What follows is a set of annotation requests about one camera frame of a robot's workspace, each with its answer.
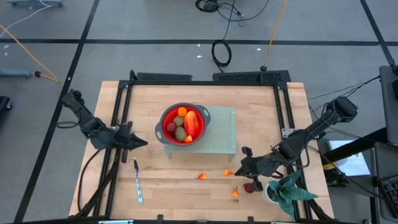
floor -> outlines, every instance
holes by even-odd
[[[0,95],[10,96],[14,107],[0,127],[0,223],[14,221],[40,151],[47,157],[24,221],[68,215],[86,139],[77,129],[56,129],[52,140],[45,141],[51,120],[58,118],[57,100],[68,88],[80,90],[87,107],[94,110],[101,82],[126,79],[130,69],[191,74],[194,80],[211,80],[219,72],[211,43],[222,38],[228,21],[217,13],[200,12],[194,3],[64,0],[63,7],[45,9],[10,28],[61,84],[36,77],[0,81]],[[257,14],[264,4],[264,0],[236,1],[245,17]],[[259,70],[282,5],[283,0],[270,0],[266,10],[243,27],[231,23],[226,39],[242,41],[230,45],[233,57],[225,72]],[[39,7],[14,7],[1,1],[0,24],[8,26]],[[292,81],[304,82],[309,98],[376,77],[381,65],[398,58],[397,7],[394,0],[290,1],[268,68],[289,70]],[[226,9],[222,12],[229,15]],[[0,68],[42,71],[9,38],[0,39]],[[227,59],[225,49],[216,47],[216,52],[220,60]],[[317,107],[336,96],[310,104]],[[351,100],[359,114],[338,128],[363,136],[385,126],[378,81],[364,86]],[[62,110],[59,120],[68,119],[73,119],[72,113]],[[349,139],[336,133],[327,138]],[[49,143],[48,151],[44,143]],[[336,218],[345,222],[370,218],[368,198],[341,189],[330,189],[330,194]]]

wooden tabletop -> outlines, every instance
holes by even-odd
[[[110,124],[118,82],[103,82],[95,116]],[[312,120],[308,110],[303,83],[288,83],[290,103],[296,128],[305,128]],[[284,120],[287,116],[280,91]],[[188,102],[203,106],[230,106],[236,110],[236,156],[232,161],[227,155],[175,153],[168,159],[164,146],[155,137],[154,128],[162,113],[175,103]],[[184,86],[184,85],[134,85],[129,107],[128,121],[133,121],[135,134],[149,144],[129,153],[126,164],[120,164],[111,218],[156,219],[163,214],[165,220],[214,220],[245,221],[253,216],[255,221],[291,221],[278,205],[265,202],[260,192],[248,194],[243,184],[245,177],[225,176],[224,170],[236,171],[244,157],[240,148],[250,147],[254,156],[270,153],[270,146],[281,140],[275,97],[268,86]],[[82,166],[96,149],[88,141]],[[328,189],[323,175],[320,156],[310,150],[310,166],[304,169],[308,190],[318,195],[315,200],[333,217]],[[89,164],[81,193],[82,206],[98,187],[104,151]],[[136,180],[132,158],[136,157],[140,168],[140,183],[144,204],[137,199]],[[307,163],[302,154],[303,164]],[[198,180],[199,174],[207,175]],[[261,177],[266,185],[271,178]],[[77,213],[77,187],[70,214]],[[232,198],[238,187],[239,197]],[[104,213],[108,191],[103,194],[101,213]],[[302,204],[300,213],[303,217]]]

green perforated plate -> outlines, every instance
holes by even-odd
[[[173,152],[229,154],[230,157],[236,154],[235,109],[225,106],[209,106],[206,109],[211,121],[203,137],[191,146],[165,145],[169,158]]]

